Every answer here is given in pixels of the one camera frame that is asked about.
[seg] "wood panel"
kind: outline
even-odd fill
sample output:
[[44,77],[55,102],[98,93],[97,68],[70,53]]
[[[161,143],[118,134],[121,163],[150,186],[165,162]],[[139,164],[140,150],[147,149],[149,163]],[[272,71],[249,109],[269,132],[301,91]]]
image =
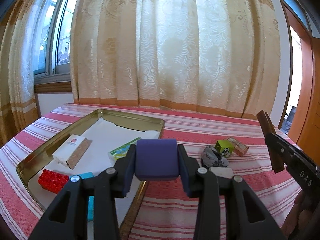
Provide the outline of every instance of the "wood panel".
[[294,115],[294,119],[289,131],[288,136],[295,143],[298,143],[299,137],[303,130],[305,120],[307,118],[308,109],[312,94],[313,84],[313,61],[312,61],[312,49],[311,38],[305,28],[292,14],[291,10],[285,7],[285,11],[288,16],[290,26],[295,30],[301,39],[301,51],[302,51],[302,82],[300,89],[299,101]]
[[320,151],[318,150],[320,138],[320,115],[318,114],[320,111],[320,39],[312,38],[312,51],[313,90],[308,114],[297,144],[309,157],[320,165]]
[[35,85],[35,93],[63,93],[72,92],[71,81],[55,82]]

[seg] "blue block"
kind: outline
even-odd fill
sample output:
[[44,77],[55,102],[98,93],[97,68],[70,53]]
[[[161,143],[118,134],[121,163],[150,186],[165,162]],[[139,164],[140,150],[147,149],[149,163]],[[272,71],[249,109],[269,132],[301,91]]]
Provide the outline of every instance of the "blue block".
[[[82,173],[78,174],[81,179],[87,179],[87,178],[92,178],[94,177],[92,172],[87,172],[87,173]],[[94,201],[94,196],[89,196],[89,205],[88,205],[88,221],[93,221],[93,201]]]
[[139,180],[176,179],[180,175],[177,140],[138,140],[135,175]]

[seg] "wooden door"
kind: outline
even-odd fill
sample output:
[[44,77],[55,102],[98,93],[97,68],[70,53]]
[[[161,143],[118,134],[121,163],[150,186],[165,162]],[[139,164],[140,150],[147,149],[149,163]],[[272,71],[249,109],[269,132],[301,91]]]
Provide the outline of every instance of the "wooden door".
[[320,39],[311,38],[313,80],[311,99],[297,145],[320,165]]
[[296,18],[291,10],[285,7],[288,23],[299,35],[301,41],[302,52],[302,82],[300,89],[299,101],[294,115],[294,119],[289,130],[289,138],[295,143],[299,143],[300,135],[303,131],[308,109],[311,101],[312,85],[313,85],[313,60],[311,42],[312,38],[302,23]]

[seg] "green box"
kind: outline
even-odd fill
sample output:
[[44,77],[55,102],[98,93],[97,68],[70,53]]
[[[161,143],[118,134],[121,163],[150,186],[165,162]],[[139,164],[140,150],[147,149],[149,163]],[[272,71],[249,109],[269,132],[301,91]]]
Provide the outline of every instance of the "green box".
[[127,152],[129,150],[130,145],[134,144],[137,145],[137,141],[140,140],[141,137],[137,137],[134,140],[110,151],[108,154],[110,157],[114,158],[114,160],[120,159],[122,157],[125,157],[127,155]]
[[215,149],[225,158],[228,158],[234,150],[234,145],[228,140],[218,140]]

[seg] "cyan block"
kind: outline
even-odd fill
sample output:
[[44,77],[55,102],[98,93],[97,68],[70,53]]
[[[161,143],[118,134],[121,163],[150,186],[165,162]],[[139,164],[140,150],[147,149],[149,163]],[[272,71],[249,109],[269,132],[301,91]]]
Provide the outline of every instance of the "cyan block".
[[[81,177],[81,179],[87,179],[87,178],[94,177],[92,172],[82,173],[82,174],[78,174],[78,175]],[[88,221],[93,221],[93,201],[94,201],[94,196],[89,196]]]

